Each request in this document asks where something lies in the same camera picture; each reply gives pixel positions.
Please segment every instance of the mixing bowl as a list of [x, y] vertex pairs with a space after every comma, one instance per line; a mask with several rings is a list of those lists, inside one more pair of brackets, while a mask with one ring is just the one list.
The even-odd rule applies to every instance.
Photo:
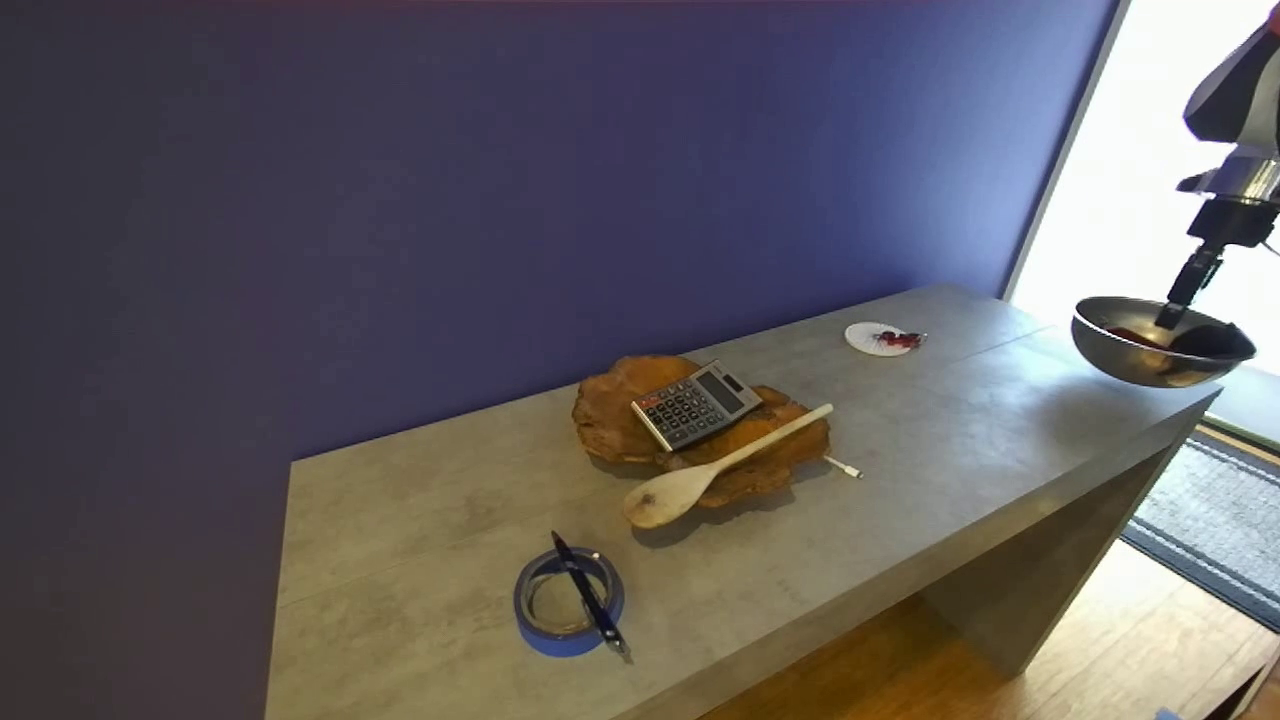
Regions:
[[1155, 314], [1163, 304], [1133, 301], [1133, 296], [1086, 296], [1076, 304], [1070, 340], [1081, 356], [1129, 384], [1153, 387], [1185, 387], [1226, 377], [1234, 364], [1250, 356], [1250, 343], [1234, 343], [1226, 352], [1171, 352], [1168, 343], [1198, 326], [1219, 326], [1204, 314], [1188, 314], [1181, 326], [1160, 329]]

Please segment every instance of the wooden spatula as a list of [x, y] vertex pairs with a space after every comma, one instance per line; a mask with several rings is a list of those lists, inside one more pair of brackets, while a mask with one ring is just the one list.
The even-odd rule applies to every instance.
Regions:
[[691, 468], [675, 468], [675, 471], [664, 471], [654, 482], [645, 482], [635, 485], [628, 497], [624, 497], [624, 515], [630, 530], [661, 530], [661, 526], [670, 526], [675, 515], [684, 515], [708, 488], [719, 471], [726, 471], [732, 465], [765, 454], [767, 446], [779, 446], [786, 436], [796, 436], [799, 428], [814, 425], [833, 416], [833, 406], [818, 406], [765, 436], [756, 436], [753, 446], [719, 456], [716, 465], [691, 465]]

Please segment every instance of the gray countertop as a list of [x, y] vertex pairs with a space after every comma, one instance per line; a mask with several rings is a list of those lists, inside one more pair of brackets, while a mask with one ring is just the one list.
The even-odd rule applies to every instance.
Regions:
[[[860, 356], [845, 326], [925, 329]], [[1060, 329], [944, 289], [687, 352], [799, 406], [833, 401], [833, 456], [773, 506], [635, 538], [556, 387], [293, 468], [270, 720], [647, 715], [708, 707], [928, 589], [1118, 468], [1215, 396], [1093, 371]], [[512, 581], [547, 533], [613, 558], [635, 666], [536, 656]]]

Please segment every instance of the small white dish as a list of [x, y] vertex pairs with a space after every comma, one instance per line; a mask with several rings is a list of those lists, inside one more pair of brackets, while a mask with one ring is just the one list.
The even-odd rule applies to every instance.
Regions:
[[925, 343], [925, 331], [906, 331], [897, 326], [848, 326], [845, 340], [864, 356], [913, 356]]

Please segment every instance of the blue wall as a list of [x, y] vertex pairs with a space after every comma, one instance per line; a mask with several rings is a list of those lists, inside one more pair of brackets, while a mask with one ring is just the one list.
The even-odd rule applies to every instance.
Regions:
[[996, 294], [1111, 6], [0, 28], [0, 715], [261, 715], [293, 456]]

